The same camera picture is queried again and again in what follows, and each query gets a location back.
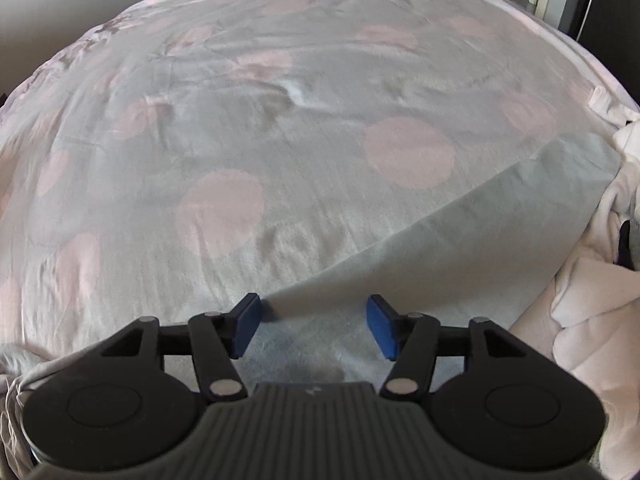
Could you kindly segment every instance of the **bedding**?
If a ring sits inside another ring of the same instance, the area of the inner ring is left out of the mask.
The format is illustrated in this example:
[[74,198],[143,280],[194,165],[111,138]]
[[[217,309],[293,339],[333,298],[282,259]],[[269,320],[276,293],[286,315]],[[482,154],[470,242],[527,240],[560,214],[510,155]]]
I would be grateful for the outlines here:
[[640,275],[615,263],[626,220],[634,233],[630,252],[638,252],[640,113],[604,87],[595,89],[590,107],[620,128],[612,143],[622,166],[558,274],[511,332],[600,397],[608,423],[593,464],[606,478],[626,480],[640,470]]
[[570,255],[620,161],[596,87],[636,109],[505,0],[145,0],[0,110],[0,340],[67,356],[255,291],[250,387],[379,386],[363,294],[511,326]]

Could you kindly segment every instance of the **bed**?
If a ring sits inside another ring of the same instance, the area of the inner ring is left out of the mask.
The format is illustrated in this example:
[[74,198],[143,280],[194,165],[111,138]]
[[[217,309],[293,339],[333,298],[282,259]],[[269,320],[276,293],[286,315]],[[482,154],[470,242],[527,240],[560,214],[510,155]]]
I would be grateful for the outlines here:
[[[638,119],[596,59],[505,0],[135,4],[0,110],[5,474],[31,467],[15,428],[35,379],[139,316],[255,291],[249,386],[380,386],[368,294],[445,324],[489,316],[599,394],[597,465],[629,478],[640,364],[607,363],[616,327],[638,326],[635,273],[613,265]],[[628,272],[626,296],[577,315],[586,261]]]

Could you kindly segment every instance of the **white cloth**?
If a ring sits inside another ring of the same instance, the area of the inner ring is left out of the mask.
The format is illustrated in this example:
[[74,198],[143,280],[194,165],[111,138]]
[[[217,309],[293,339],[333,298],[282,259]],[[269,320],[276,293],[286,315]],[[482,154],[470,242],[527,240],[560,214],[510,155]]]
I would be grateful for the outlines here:
[[640,272],[614,263],[622,222],[640,218],[640,114],[604,87],[590,107],[620,127],[613,144],[623,165],[572,255],[511,332],[600,397],[608,423],[594,461],[606,478],[628,480],[640,470]]
[[90,348],[47,362],[15,345],[0,345],[0,478],[24,478],[33,469],[30,447],[22,433],[22,410],[31,392]]

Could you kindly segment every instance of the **blue gripper pad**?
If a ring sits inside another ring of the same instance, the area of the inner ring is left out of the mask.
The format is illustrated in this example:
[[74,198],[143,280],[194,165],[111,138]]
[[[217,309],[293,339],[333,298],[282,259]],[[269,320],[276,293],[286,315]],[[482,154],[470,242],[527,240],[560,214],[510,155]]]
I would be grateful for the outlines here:
[[251,293],[247,294],[231,311],[231,315],[236,315],[236,334],[231,340],[231,357],[238,359],[244,355],[244,351],[249,346],[258,325],[262,320],[262,302],[260,296]]
[[395,361],[400,353],[400,343],[394,333],[394,321],[400,316],[379,295],[367,298],[367,325],[378,343],[382,355]]

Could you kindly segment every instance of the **black furniture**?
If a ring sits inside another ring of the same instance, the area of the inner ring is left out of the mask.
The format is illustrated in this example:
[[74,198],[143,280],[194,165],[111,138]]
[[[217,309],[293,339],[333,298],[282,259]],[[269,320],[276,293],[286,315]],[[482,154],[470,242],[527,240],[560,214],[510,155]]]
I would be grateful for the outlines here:
[[567,0],[559,29],[596,56],[640,102],[640,0]]

